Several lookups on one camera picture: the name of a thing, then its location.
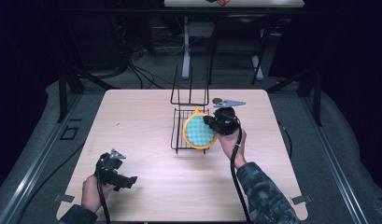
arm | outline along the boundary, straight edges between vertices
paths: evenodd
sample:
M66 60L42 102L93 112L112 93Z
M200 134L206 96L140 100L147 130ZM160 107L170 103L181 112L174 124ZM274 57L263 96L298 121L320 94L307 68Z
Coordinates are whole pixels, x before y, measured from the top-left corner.
M114 186L103 186L104 197L107 198ZM83 182L81 205L74 204L68 212L60 218L60 224L90 224L97 219L95 214L101 207L100 196L97 190L97 178L94 175L89 176Z
M217 133L222 149L231 158L238 130L231 135ZM254 223L301 223L283 193L255 162L244 157L246 132L242 130L241 147L234 159L237 178L248 197L248 211Z

wire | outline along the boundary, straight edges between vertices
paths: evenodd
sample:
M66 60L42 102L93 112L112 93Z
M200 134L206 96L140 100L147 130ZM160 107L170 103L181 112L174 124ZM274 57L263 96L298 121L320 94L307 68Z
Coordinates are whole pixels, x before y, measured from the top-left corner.
M106 206L106 198L104 197L103 183L101 181L101 175L100 175L101 158L97 163L98 163L97 164L97 191L98 191L98 195L100 196L100 203L103 206L104 215L106 216L106 224L110 224L111 217L109 216L108 207Z
M289 139L289 142L290 142L290 149L289 149L289 157L290 159L292 158L292 140L290 139L290 134L289 132L287 132L287 129L286 127L284 127L284 125L281 124L280 121L277 120L277 124L281 127L281 129L284 131L284 133L286 134L286 136L288 137Z
M234 159L236 158L237 150L239 149L239 146L241 144L242 135L243 135L242 134L243 131L242 131L241 125L240 125L240 120L237 119L235 121L239 125L239 127L238 127L239 135L237 136L237 142L236 142L236 145L234 145L234 149L233 149L233 153L232 153L232 157L231 157L231 174L232 174L232 179L233 179L233 182L234 182L234 186L236 187L237 194L238 194L238 196L240 198L240 202L242 204L243 211L244 211L244 214L246 216L247 223L248 224L252 224L253 222L249 218L249 213L248 213L248 210L247 210L246 201L244 200L243 193L241 192L241 189L240 189L240 186L239 186L239 183L237 181L237 177L236 177L236 174L235 174L235 171L234 171Z
M27 207L30 205L31 201L33 200L33 198L36 196L36 194L42 189L42 187L46 184L46 182L48 182L51 177L56 174L56 172L58 170L60 170L60 168L62 168L69 160L71 160L75 154L77 154L77 152L80 151L80 149L85 145L85 142L83 142L76 150L75 152L73 152L65 161L62 162L62 164L60 164L56 169L54 169L54 171L39 185L39 187L34 191L34 193L31 195L31 197L28 199L27 203L25 204L25 206L22 208L21 210L21 214L18 218L18 222L17 223L20 223L22 217L24 216L24 213L25 211L27 210Z

sleeve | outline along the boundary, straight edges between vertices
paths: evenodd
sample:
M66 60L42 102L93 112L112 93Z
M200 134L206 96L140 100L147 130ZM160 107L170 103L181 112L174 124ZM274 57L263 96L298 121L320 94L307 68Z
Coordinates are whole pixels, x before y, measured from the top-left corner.
M91 210L74 204L72 207L60 218L59 224L90 224L97 220L97 215Z
M248 210L254 223L301 223L284 194L255 162L237 170L237 178L248 196Z

wooden table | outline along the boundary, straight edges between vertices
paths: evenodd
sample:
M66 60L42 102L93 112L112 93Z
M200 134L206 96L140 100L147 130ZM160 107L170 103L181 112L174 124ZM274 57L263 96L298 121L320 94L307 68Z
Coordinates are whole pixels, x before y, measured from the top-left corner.
M203 101L204 91L192 91ZM112 192L107 205L112 221L242 221L245 220L219 142L209 150L171 148L176 106L167 90L107 91L65 194L80 204L83 180L94 172L101 154L115 148L127 159L120 175L138 176L131 189ZM248 133L246 158L257 162L287 199L301 195L268 95L261 90L210 90L219 97L245 101L235 107ZM216 108L206 107L210 114ZM62 203L57 218L72 204ZM307 218L304 204L293 206ZM101 208L99 220L105 220Z

human hand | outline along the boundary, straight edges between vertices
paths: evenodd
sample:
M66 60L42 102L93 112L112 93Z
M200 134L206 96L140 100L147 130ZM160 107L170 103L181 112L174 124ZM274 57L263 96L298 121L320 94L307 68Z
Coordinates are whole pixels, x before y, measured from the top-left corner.
M230 135L223 135L220 133L215 133L215 135L217 136L217 139L220 142L220 145L223 149L223 152L225 153L225 155L230 160L232 157L234 146L237 143L237 137L239 135L239 130L237 129L236 131L234 131ZM246 138L247 138L246 131L244 131L242 129L242 138L241 138L241 143L240 143L241 146L238 148L236 157L234 158L234 167L236 169L240 168L242 165L247 163L247 161L244 157Z
M113 185L103 185L104 198L108 198L109 193L115 188ZM97 189L97 177L91 175L83 181L82 206L96 213L101 207L100 195Z

